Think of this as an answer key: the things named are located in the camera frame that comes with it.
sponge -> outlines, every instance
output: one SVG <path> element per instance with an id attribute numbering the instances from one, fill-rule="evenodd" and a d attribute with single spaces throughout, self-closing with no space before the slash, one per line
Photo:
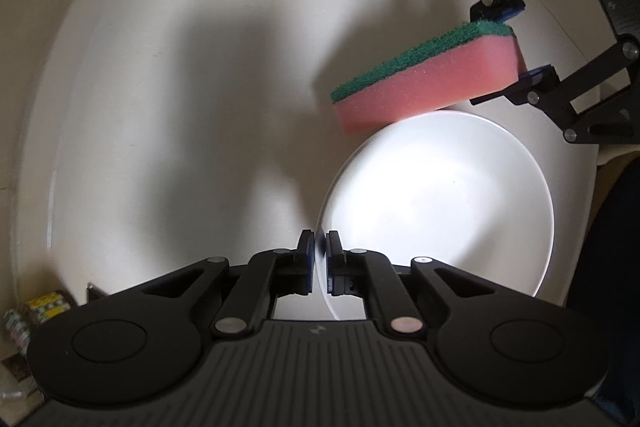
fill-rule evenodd
<path id="1" fill-rule="evenodd" d="M 331 100 L 349 134 L 504 89 L 524 71 L 511 27 L 479 20 L 338 86 Z"/>

dark cloth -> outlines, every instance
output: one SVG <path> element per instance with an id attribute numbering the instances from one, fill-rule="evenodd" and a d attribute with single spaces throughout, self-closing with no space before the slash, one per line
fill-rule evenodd
<path id="1" fill-rule="evenodd" d="M 585 240 L 567 307 L 609 337 L 611 366 L 594 397 L 623 424 L 640 421 L 640 158 L 607 196 Z"/>

plate rim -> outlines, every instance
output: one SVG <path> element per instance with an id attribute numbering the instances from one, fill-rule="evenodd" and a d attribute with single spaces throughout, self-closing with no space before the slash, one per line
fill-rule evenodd
<path id="1" fill-rule="evenodd" d="M 529 151 L 526 145 L 524 145 L 524 143 L 522 143 L 513 133 L 511 133 L 510 131 L 508 131 L 508 129 L 504 128 L 503 126 L 496 123 L 495 121 L 471 112 L 444 108 L 444 109 L 439 109 L 439 110 L 435 110 L 427 113 L 417 114 L 415 116 L 404 118 L 403 120 L 399 120 L 397 122 L 391 123 L 383 127 L 382 129 L 376 131 L 371 136 L 369 136 L 366 140 L 364 140 L 364 142 L 362 142 L 362 144 L 360 144 L 357 147 L 357 149 L 354 150 L 353 153 L 351 153 L 351 155 L 345 160 L 345 162 L 342 164 L 340 169 L 336 172 L 334 179 L 332 180 L 331 184 L 329 185 L 329 188 L 327 189 L 327 192 L 324 196 L 324 200 L 322 200 L 320 211 L 318 213 L 318 220 L 316 221 L 316 237 L 318 237 L 318 235 L 322 235 L 321 243 L 324 245 L 324 234 L 328 232 L 328 230 L 324 231 L 322 229 L 322 220 L 326 212 L 327 204 L 331 198 L 331 195 L 334 192 L 334 188 L 337 185 L 338 181 L 340 180 L 344 172 L 348 169 L 348 167 L 351 165 L 351 163 L 356 158 L 356 156 L 360 154 L 360 152 L 365 147 L 367 147 L 374 139 L 379 138 L 383 134 L 388 134 L 390 130 L 407 121 L 417 120 L 421 118 L 433 118 L 434 116 L 439 118 L 439 115 L 443 115 L 443 114 L 446 114 L 447 116 L 456 115 L 456 116 L 462 116 L 464 118 L 467 118 L 467 117 L 473 118 L 476 120 L 480 120 L 484 123 L 489 123 L 492 126 L 498 128 L 498 130 L 505 133 L 509 137 L 509 139 L 514 141 L 516 143 L 516 146 L 519 147 L 519 149 L 524 151 L 524 153 L 529 157 L 530 161 L 532 162 L 534 169 L 538 174 L 538 177 L 542 180 L 542 185 L 545 189 L 544 195 L 546 196 L 546 203 L 548 204 L 548 207 L 550 210 L 550 216 L 549 216 L 550 217 L 550 237 L 549 237 L 547 253 L 546 253 L 545 268 L 542 270 L 542 275 L 540 276 L 540 279 L 536 284 L 536 289 L 533 292 L 532 296 L 537 295 L 538 291 L 540 290 L 540 287 L 542 286 L 543 281 L 545 280 L 546 272 L 548 271 L 549 263 L 551 262 L 551 256 L 553 254 L 554 238 L 556 235 L 556 215 L 554 213 L 553 198 L 551 197 L 551 191 L 549 190 L 548 183 L 546 182 L 545 174 L 542 171 L 542 168 L 540 168 L 540 165 L 538 164 L 537 160 L 532 155 L 531 151 Z M 338 314 L 335 312 L 334 306 L 332 305 L 331 299 L 329 298 L 329 294 L 326 292 L 326 282 L 324 282 L 324 284 L 322 283 L 320 270 L 318 269 L 319 264 L 324 263 L 325 257 L 326 255 L 324 253 L 324 249 L 317 247 L 315 252 L 315 260 L 314 260 L 314 280 L 318 283 L 318 289 L 320 290 L 320 293 L 322 294 L 322 298 L 324 299 L 324 302 L 329 308 L 329 311 L 334 317 L 334 319 L 341 320 L 341 318 L 338 317 Z"/>

white plate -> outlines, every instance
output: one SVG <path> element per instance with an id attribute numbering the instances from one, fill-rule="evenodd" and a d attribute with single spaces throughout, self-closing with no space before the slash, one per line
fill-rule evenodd
<path id="1" fill-rule="evenodd" d="M 404 266 L 433 257 L 528 295 L 554 236 L 551 195 L 526 147 L 490 120 L 450 110 L 373 135 L 338 174 L 319 224 L 338 230 L 345 250 Z M 316 261 L 324 290 L 321 253 Z M 364 318 L 360 299 L 326 299 L 337 319 Z"/>

ribbed black surface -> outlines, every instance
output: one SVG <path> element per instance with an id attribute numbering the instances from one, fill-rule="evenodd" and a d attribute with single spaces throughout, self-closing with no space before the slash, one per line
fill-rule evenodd
<path id="1" fill-rule="evenodd" d="M 202 367 L 182 387 L 154 402 L 122 410 L 83 410 L 50 401 L 23 425 L 599 427 L 614 424 L 587 400 L 565 409 L 527 412 L 482 403 L 446 380 L 420 344 L 383 337 L 369 321 L 267 321 L 252 338 L 214 346 Z"/>

